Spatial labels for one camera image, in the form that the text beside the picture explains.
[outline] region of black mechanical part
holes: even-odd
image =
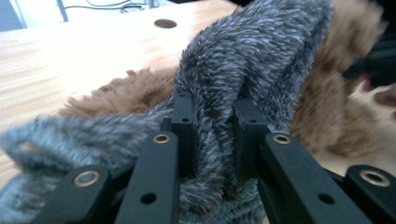
[[[396,178],[369,165],[346,171],[344,190],[374,223],[396,223]]]
[[[233,104],[234,167],[239,178],[257,178],[256,147],[261,137],[269,133],[262,114],[250,99],[241,98]]]
[[[197,167],[197,146],[195,144],[194,123],[196,113],[193,107],[192,96],[189,91],[175,94],[174,113],[172,116],[172,133],[179,141],[180,177],[192,178]]]
[[[177,136],[151,134],[143,144],[115,223],[178,223],[178,200]]]
[[[277,186],[265,181],[265,163]],[[371,223],[295,137],[268,133],[257,166],[258,190],[272,224]]]
[[[87,165],[71,171],[53,192],[34,223],[99,223],[112,196],[110,172]]]
[[[172,118],[164,118],[161,123],[161,131],[163,132],[172,132]]]

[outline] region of gray fur fabric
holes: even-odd
[[[176,91],[198,113],[198,171],[180,187],[180,223],[260,223],[254,180],[233,169],[233,102],[250,96],[272,131],[286,132],[332,17],[330,0],[257,0],[199,33],[183,52]],[[143,114],[38,118],[0,146],[24,173],[0,192],[0,223],[29,223],[64,174],[87,164],[112,172],[137,160],[145,137],[172,115],[173,96]],[[36,150],[26,150],[26,144]]]

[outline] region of wooden table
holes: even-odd
[[[0,33],[0,131],[38,115],[54,114],[69,96],[81,96],[114,77],[125,77],[128,69],[177,66],[181,51],[197,32],[235,9],[226,1],[201,1],[103,21]],[[158,19],[173,20],[177,27],[159,28],[154,25]],[[368,94],[355,97],[370,101]],[[396,175],[396,125],[389,118],[391,110],[375,109],[381,116],[378,134],[389,148],[353,160],[327,153],[319,158],[325,167],[342,174],[350,164],[367,163]],[[0,188],[17,173],[13,162],[0,152]]]

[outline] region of mounting hole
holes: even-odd
[[[92,185],[99,179],[99,172],[97,171],[86,171],[76,176],[74,184],[77,187],[84,188]]]
[[[155,135],[154,138],[152,139],[155,143],[162,144],[162,143],[167,143],[171,137],[167,134],[158,134]]]
[[[390,185],[390,181],[378,172],[370,171],[370,170],[362,170],[360,172],[361,178],[365,181],[369,182],[372,185],[376,185],[379,187],[388,187]]]
[[[273,137],[273,139],[280,144],[289,144],[291,142],[291,139],[283,134],[277,134]]]
[[[143,204],[151,204],[157,200],[157,195],[154,193],[147,193],[140,198],[140,202]]]
[[[172,29],[177,27],[177,23],[175,21],[160,19],[156,20],[154,24],[158,27],[165,28],[165,29]]]
[[[21,143],[21,149],[26,152],[40,153],[41,149],[31,143]]]
[[[324,203],[326,203],[326,204],[335,204],[334,198],[333,198],[332,196],[330,196],[329,194],[320,193],[320,194],[318,195],[318,198],[319,198],[322,202],[324,202]]]

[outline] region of cable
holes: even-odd
[[[108,5],[95,5],[95,4],[93,4],[93,3],[91,3],[89,0],[85,0],[88,4],[90,4],[91,6],[93,6],[93,7],[115,7],[115,6],[118,6],[118,5],[121,5],[121,4],[124,4],[124,3],[127,3],[127,2],[130,2],[130,0],[126,0],[126,1],[123,1],[123,2],[120,2],[120,3],[113,3],[113,4],[108,4]]]
[[[116,9],[125,9],[125,8],[130,8],[130,7],[138,7],[141,8],[146,4],[129,4],[128,6],[122,6],[122,7],[84,7],[84,6],[70,6],[70,7],[65,7],[64,9],[69,9],[69,8],[87,8],[87,9],[95,9],[95,10],[116,10]]]

